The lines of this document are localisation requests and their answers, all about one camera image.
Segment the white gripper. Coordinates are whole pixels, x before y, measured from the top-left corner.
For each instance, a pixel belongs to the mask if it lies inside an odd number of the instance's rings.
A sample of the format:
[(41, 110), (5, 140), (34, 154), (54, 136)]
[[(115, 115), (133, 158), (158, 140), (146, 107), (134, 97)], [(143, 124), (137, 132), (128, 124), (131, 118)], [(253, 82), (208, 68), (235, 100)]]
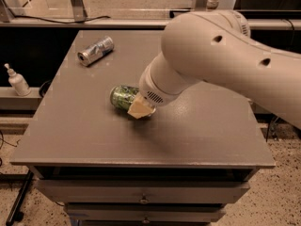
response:
[(136, 119), (153, 114), (154, 106), (167, 105), (177, 99), (182, 93), (182, 78), (164, 58), (155, 58), (140, 77), (139, 91), (128, 110)]

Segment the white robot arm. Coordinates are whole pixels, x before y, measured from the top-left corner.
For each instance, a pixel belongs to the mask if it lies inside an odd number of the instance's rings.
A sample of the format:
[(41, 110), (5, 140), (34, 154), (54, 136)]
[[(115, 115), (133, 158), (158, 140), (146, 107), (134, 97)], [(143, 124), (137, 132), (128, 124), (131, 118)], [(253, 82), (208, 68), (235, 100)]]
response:
[(200, 81), (233, 90), (301, 128), (301, 55), (252, 40), (239, 12), (196, 11), (172, 19), (128, 113), (149, 116)]

